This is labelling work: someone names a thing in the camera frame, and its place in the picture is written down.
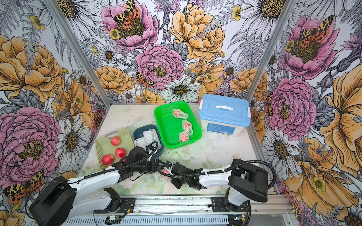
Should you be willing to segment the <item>white foam net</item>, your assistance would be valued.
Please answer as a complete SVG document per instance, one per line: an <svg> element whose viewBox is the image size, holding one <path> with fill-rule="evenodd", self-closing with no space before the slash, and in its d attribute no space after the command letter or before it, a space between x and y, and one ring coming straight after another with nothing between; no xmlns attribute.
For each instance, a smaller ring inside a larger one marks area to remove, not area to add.
<svg viewBox="0 0 362 226"><path fill-rule="evenodd" d="M160 148L160 141L159 141L159 137L158 137L158 133L156 132L155 129L151 130L151 135L152 135L152 142L156 142L157 143L157 147Z"/></svg>

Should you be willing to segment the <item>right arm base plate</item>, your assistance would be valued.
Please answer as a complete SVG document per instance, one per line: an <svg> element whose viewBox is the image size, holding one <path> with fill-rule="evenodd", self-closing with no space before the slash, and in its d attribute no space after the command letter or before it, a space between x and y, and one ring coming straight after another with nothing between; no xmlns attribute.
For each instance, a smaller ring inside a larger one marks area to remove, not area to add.
<svg viewBox="0 0 362 226"><path fill-rule="evenodd" d="M227 202L225 197L212 197L208 208L213 212L248 212L250 200L243 202L241 206L236 206Z"/></svg>

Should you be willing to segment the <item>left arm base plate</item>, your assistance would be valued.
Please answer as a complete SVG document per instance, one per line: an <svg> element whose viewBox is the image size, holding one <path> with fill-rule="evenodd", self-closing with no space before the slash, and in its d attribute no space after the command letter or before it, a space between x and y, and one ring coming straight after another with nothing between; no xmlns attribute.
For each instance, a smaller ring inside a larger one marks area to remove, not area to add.
<svg viewBox="0 0 362 226"><path fill-rule="evenodd" d="M135 198L121 197L114 198L111 200L110 204L103 210L95 210L94 213L116 213L116 214L125 214L133 213L135 207Z"/></svg>

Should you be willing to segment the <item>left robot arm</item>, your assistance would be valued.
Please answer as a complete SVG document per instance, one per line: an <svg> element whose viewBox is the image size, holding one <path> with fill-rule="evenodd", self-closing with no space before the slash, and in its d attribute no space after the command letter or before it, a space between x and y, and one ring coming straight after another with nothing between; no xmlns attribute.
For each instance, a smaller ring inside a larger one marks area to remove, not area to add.
<svg viewBox="0 0 362 226"><path fill-rule="evenodd" d="M87 212L118 212L123 208L121 197L111 186L135 172L149 172L149 159L157 149L154 141L146 149L135 147L124 159L102 171L73 179L53 179L30 205L31 216L39 226L60 226L68 218Z"/></svg>

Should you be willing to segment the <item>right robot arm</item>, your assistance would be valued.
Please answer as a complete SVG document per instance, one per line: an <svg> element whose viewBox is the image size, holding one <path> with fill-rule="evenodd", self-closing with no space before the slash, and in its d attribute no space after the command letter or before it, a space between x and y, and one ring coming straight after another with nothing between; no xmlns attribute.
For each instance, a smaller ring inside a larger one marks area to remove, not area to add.
<svg viewBox="0 0 362 226"><path fill-rule="evenodd" d="M227 186L225 206L235 209L247 201L265 203L268 190L276 183L275 168L265 161L233 159L226 167L218 169L189 169L180 163L166 162L157 172L171 178L171 183L180 189L188 185L195 190L209 189L214 186Z"/></svg>

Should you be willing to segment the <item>bare red apple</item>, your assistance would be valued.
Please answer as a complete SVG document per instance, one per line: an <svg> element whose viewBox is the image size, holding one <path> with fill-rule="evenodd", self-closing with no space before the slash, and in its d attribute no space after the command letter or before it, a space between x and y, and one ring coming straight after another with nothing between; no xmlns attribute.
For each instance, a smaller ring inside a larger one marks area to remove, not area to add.
<svg viewBox="0 0 362 226"><path fill-rule="evenodd" d="M122 149L122 148L117 148L116 151L115 151L115 155L116 155L117 158L121 159L121 158L125 157L126 151L124 149Z"/></svg>
<svg viewBox="0 0 362 226"><path fill-rule="evenodd" d="M119 137L113 137L110 141L110 144L113 146L118 146L120 144L120 138Z"/></svg>
<svg viewBox="0 0 362 226"><path fill-rule="evenodd" d="M107 154L105 156L102 157L102 162L105 165L110 165L114 162L114 156L112 154Z"/></svg>

